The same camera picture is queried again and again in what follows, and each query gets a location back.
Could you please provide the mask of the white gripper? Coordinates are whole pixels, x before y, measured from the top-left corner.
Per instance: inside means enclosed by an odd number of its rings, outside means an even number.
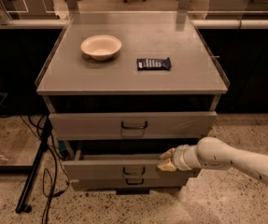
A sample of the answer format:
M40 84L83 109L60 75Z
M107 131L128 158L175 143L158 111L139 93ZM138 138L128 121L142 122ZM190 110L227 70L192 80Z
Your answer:
M157 164L159 170L163 172L189 171L200 168L196 146L183 145L177 148L170 148L160 156L161 161Z

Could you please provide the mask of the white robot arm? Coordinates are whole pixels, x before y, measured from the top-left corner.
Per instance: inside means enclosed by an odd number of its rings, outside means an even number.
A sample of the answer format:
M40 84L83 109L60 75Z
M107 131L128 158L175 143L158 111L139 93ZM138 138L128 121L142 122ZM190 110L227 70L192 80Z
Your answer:
M165 172L233 167L268 186L268 155L231 147L214 137L167 150L157 167Z

